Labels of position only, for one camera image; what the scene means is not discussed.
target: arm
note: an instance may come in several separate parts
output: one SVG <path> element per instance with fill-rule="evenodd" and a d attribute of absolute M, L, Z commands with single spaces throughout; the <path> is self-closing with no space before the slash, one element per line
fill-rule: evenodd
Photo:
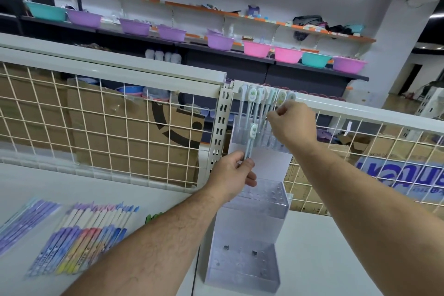
<path fill-rule="evenodd" d="M 256 186 L 243 152 L 220 159 L 207 184 L 114 247 L 63 296 L 175 296 L 219 208 L 244 184 Z"/>
<path fill-rule="evenodd" d="M 381 292 L 441 294 L 444 222 L 319 145 L 315 114 L 305 104 L 287 102 L 268 119 Z"/>

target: white display rack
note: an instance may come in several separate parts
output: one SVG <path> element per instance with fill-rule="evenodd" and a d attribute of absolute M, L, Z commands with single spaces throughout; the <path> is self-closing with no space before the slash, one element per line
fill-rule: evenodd
<path fill-rule="evenodd" d="M 222 156 L 231 103 L 244 83 L 225 85 L 225 73 L 214 70 L 7 34 L 0 34 L 0 62 L 3 163 L 183 192 L 204 185 Z M 60 73 L 101 81 L 89 86 L 76 77 L 66 81 Z M 169 90 L 170 98 L 158 102 L 118 94 L 105 88 L 108 80 Z M 179 92 L 192 95 L 191 105 L 176 103 Z M 206 120 L 211 132 L 204 131 L 204 120 L 196 113 L 196 95 L 217 101 L 214 119 Z M 297 100 L 316 111 L 319 129 L 348 133 L 348 146 L 330 141 L 326 147 L 444 215 L 444 150 L 431 138 L 444 134 L 443 122 L 311 95 L 298 94 Z M 143 113 L 134 113 L 137 105 Z M 153 105 L 162 107 L 164 122 L 151 120 Z M 186 124 L 175 121 L 177 112 L 189 113 Z M 329 123 L 321 124 L 320 117 Z M 354 122 L 349 131 L 346 120 Z M 152 138 L 152 129 L 167 136 L 166 141 Z M 404 129 L 420 131 L 419 136 L 406 140 Z M 205 133 L 211 134 L 209 145 L 200 143 Z M 172 141 L 174 134 L 189 144 Z M 363 138 L 367 146 L 358 150 Z M 291 180 L 286 178 L 284 185 L 293 195 L 290 209 L 326 215 L 295 161 L 288 173 Z"/>

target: person's left arm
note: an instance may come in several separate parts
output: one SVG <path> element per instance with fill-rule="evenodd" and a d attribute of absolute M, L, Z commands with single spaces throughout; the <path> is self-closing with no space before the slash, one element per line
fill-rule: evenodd
<path fill-rule="evenodd" d="M 62 296 L 175 296 L 214 215 L 256 186 L 254 162 L 236 151 L 220 159 L 207 184 L 142 226 L 80 276 Z"/>

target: pen display stand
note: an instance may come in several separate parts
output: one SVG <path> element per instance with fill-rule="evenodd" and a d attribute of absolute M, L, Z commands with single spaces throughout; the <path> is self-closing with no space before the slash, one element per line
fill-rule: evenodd
<path fill-rule="evenodd" d="M 245 150 L 246 144 L 233 138 L 229 152 Z M 276 293 L 281 281 L 274 244 L 290 209 L 282 181 L 291 157 L 266 146 L 253 148 L 258 185 L 245 186 L 219 209 L 205 284 L 250 295 Z"/>

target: person's right hand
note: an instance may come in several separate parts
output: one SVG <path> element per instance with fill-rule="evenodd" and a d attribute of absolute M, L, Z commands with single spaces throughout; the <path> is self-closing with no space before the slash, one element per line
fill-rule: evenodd
<path fill-rule="evenodd" d="M 297 152 L 316 144 L 316 116 L 305 103 L 287 101 L 267 115 L 275 137 Z"/>

